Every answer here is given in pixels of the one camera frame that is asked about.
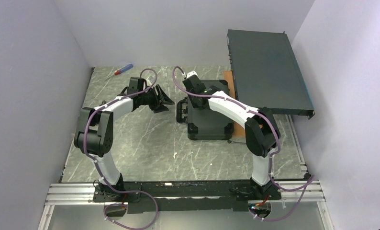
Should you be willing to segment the black poker chip case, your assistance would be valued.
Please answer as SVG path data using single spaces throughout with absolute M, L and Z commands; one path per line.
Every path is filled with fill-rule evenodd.
M 194 108 L 189 98 L 176 103 L 176 121 L 187 125 L 190 140 L 229 140 L 233 136 L 234 121 L 208 108 Z

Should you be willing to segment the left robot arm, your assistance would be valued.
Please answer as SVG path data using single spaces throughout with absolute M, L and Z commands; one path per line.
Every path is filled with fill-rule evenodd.
M 110 102 L 91 108 L 83 107 L 78 117 L 74 146 L 91 159 L 99 174 L 95 192 L 111 201 L 121 201 L 127 192 L 123 176 L 112 158 L 114 122 L 140 106 L 153 113 L 168 111 L 174 102 L 162 88 L 139 77 L 131 77 L 125 87 Z

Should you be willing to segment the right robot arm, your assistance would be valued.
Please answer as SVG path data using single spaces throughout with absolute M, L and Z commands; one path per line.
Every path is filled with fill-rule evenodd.
M 275 188 L 272 181 L 273 155 L 280 150 L 280 134 L 272 112 L 269 109 L 260 112 L 258 108 L 239 102 L 215 86 L 207 87 L 196 73 L 186 76 L 183 84 L 193 107 L 209 108 L 230 118 L 245 130 L 246 146 L 253 154 L 251 190 L 246 195 L 257 199 L 270 197 L 271 189 Z

